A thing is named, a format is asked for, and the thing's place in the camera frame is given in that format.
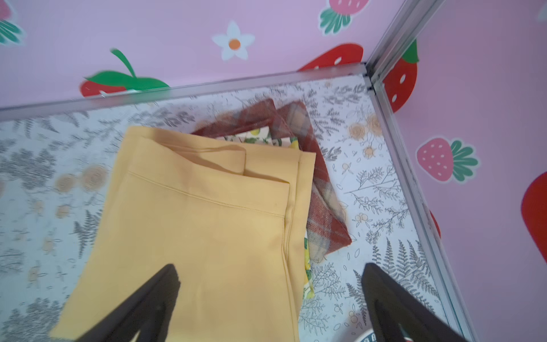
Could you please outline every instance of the pink strawberry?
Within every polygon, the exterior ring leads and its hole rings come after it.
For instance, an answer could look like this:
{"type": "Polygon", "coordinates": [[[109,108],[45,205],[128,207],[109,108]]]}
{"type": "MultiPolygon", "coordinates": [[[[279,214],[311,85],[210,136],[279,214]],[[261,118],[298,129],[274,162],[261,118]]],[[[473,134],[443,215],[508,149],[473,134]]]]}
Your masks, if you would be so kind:
{"type": "Polygon", "coordinates": [[[359,12],[369,0],[329,0],[334,12],[341,15],[350,15],[359,12]]]}
{"type": "Polygon", "coordinates": [[[0,21],[11,18],[11,9],[5,0],[0,0],[0,21]]]}
{"type": "Polygon", "coordinates": [[[350,15],[360,12],[369,0],[329,0],[329,6],[319,15],[319,29],[324,34],[337,34],[351,22],[350,15]]]}
{"type": "Polygon", "coordinates": [[[426,142],[416,152],[418,164],[427,173],[440,182],[447,182],[452,176],[459,182],[471,177],[471,167],[477,166],[479,161],[473,158],[473,149],[463,147],[459,140],[450,144],[446,139],[435,138],[426,142]]]}

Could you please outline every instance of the fabric stack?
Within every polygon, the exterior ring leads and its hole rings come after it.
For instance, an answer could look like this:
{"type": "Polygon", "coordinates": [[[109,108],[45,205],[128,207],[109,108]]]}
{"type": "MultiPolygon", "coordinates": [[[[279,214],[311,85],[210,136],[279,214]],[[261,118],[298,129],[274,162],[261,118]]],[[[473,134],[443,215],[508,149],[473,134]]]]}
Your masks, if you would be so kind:
{"type": "Polygon", "coordinates": [[[78,338],[172,263],[168,341],[298,341],[310,257],[351,243],[342,216],[302,103],[259,102],[193,135],[130,127],[93,252],[50,335],[78,338]]]}

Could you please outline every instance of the metal frame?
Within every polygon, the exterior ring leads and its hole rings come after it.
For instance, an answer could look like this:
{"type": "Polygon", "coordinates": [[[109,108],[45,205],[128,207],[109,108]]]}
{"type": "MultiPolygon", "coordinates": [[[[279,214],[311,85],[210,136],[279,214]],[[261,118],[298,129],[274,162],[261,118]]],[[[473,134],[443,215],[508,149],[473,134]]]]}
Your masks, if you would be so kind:
{"type": "Polygon", "coordinates": [[[382,81],[444,0],[407,0],[374,49],[366,68],[372,83],[382,81]]]}
{"type": "Polygon", "coordinates": [[[142,102],[155,102],[186,96],[199,96],[219,92],[234,91],[283,83],[313,81],[347,75],[366,74],[365,64],[342,65],[303,72],[287,72],[258,77],[247,77],[222,82],[179,86],[168,89],[148,90],[133,94],[96,96],[72,101],[37,103],[17,107],[0,108],[0,121],[46,117],[59,113],[89,111],[92,109],[135,105],[142,102]]]}
{"type": "Polygon", "coordinates": [[[383,87],[386,75],[443,3],[444,0],[405,1],[366,66],[368,75],[371,75],[370,89],[374,90],[370,92],[370,95],[384,129],[386,145],[388,145],[412,220],[428,261],[434,262],[434,265],[430,264],[429,267],[439,290],[448,323],[466,339],[478,341],[443,246],[429,228],[430,220],[429,214],[424,209],[424,196],[383,87]]]}
{"type": "Polygon", "coordinates": [[[376,83],[374,90],[376,93],[371,91],[370,95],[373,99],[376,115],[382,124],[386,145],[389,149],[397,176],[399,177],[399,183],[403,190],[410,216],[427,256],[429,268],[439,291],[439,297],[445,310],[447,322],[452,329],[459,331],[466,339],[478,341],[469,319],[469,314],[463,305],[462,296],[457,289],[455,277],[449,267],[443,246],[437,241],[435,234],[430,228],[428,214],[424,209],[425,201],[414,175],[408,157],[409,154],[406,152],[400,131],[393,118],[389,99],[381,83],[376,83]]]}

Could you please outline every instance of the botanical print surface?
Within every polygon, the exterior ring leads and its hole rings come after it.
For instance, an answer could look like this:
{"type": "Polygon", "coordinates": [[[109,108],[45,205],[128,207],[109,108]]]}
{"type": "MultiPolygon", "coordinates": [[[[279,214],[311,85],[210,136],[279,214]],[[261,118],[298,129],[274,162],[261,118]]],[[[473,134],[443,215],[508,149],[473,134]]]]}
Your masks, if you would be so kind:
{"type": "Polygon", "coordinates": [[[0,123],[0,340],[47,340],[92,251],[128,126],[190,133],[268,97],[306,104],[353,240],[311,263],[301,341],[371,328],[358,280],[367,262],[444,320],[364,80],[348,76],[0,123]]]}

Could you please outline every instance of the green leaves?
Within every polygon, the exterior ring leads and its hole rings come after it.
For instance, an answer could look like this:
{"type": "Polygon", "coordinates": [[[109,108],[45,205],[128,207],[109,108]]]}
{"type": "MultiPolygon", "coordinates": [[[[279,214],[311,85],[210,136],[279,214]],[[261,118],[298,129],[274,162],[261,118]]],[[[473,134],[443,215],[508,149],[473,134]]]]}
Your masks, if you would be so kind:
{"type": "Polygon", "coordinates": [[[169,86],[158,79],[149,77],[136,77],[133,67],[118,49],[110,50],[113,55],[122,61],[131,75],[118,71],[106,70],[96,73],[91,77],[85,77],[86,80],[107,86],[122,86],[127,90],[149,90],[157,88],[168,88],[169,86]]]}
{"type": "Polygon", "coordinates": [[[118,49],[111,49],[110,52],[116,56],[117,58],[120,59],[120,61],[125,65],[125,67],[129,70],[129,73],[133,76],[133,77],[136,77],[135,76],[135,71],[133,70],[133,67],[131,66],[131,63],[129,63],[129,61],[127,60],[127,58],[125,57],[125,55],[123,53],[121,53],[120,50],[118,49]]]}
{"type": "Polygon", "coordinates": [[[474,152],[473,149],[468,146],[462,148],[462,142],[459,140],[454,140],[452,145],[450,145],[450,149],[452,150],[452,157],[454,159],[452,175],[457,181],[463,182],[466,177],[473,175],[471,167],[477,166],[479,161],[470,157],[474,152]]]}
{"type": "Polygon", "coordinates": [[[134,78],[134,84],[131,89],[135,90],[148,90],[156,88],[169,88],[169,86],[158,79],[148,78],[148,77],[137,77],[134,78]]]}
{"type": "Polygon", "coordinates": [[[243,142],[248,143],[248,144],[254,144],[254,143],[256,143],[257,140],[258,140],[258,138],[245,138],[245,140],[243,142]]]}
{"type": "Polygon", "coordinates": [[[135,79],[132,76],[117,71],[101,71],[91,77],[85,77],[86,80],[108,86],[123,86],[129,89],[135,79]]]}
{"type": "Polygon", "coordinates": [[[2,20],[0,21],[0,43],[5,44],[6,39],[18,43],[19,38],[17,34],[21,33],[21,29],[13,25],[9,21],[2,20]]]}
{"type": "Polygon", "coordinates": [[[319,20],[321,21],[319,27],[324,28],[325,34],[329,34],[330,32],[337,34],[342,27],[350,24],[351,17],[349,15],[338,14],[332,8],[327,8],[319,15],[319,20]]]}
{"type": "Polygon", "coordinates": [[[420,60],[418,59],[418,45],[416,44],[416,40],[410,44],[409,48],[405,51],[403,54],[403,60],[410,64],[416,64],[420,60]]]}

